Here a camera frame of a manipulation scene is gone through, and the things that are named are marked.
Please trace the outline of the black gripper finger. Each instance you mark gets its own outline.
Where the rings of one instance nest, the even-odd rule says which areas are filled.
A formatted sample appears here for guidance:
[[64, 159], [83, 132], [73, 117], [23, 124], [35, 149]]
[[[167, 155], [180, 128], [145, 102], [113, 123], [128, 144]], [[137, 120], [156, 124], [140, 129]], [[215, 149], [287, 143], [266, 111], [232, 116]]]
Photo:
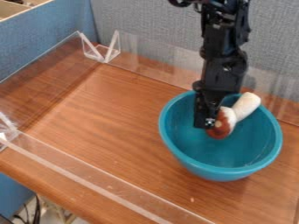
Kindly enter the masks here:
[[220, 111], [220, 103], [223, 97], [211, 96], [203, 91], [195, 94], [193, 105], [193, 127], [199, 129], [211, 129], [215, 126], [217, 113]]

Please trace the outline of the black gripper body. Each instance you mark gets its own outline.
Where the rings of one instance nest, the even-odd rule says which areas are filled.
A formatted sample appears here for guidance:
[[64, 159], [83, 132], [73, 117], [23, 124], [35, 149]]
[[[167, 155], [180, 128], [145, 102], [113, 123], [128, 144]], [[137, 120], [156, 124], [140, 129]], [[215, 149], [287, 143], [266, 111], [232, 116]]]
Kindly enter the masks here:
[[200, 79], [192, 83], [197, 95], [228, 95], [240, 90], [248, 71], [248, 56], [238, 49], [228, 55], [209, 56], [200, 50], [204, 59]]

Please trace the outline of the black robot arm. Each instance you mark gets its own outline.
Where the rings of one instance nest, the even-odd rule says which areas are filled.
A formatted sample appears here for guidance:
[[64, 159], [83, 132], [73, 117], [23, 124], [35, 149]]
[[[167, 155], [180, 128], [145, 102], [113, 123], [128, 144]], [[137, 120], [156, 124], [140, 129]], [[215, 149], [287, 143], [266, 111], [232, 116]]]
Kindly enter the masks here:
[[193, 6], [200, 13], [203, 45], [200, 79], [195, 92], [193, 126], [211, 129], [216, 125], [220, 104], [227, 95], [239, 92], [248, 71], [248, 56], [240, 49], [248, 42], [250, 0], [168, 0], [179, 8]]

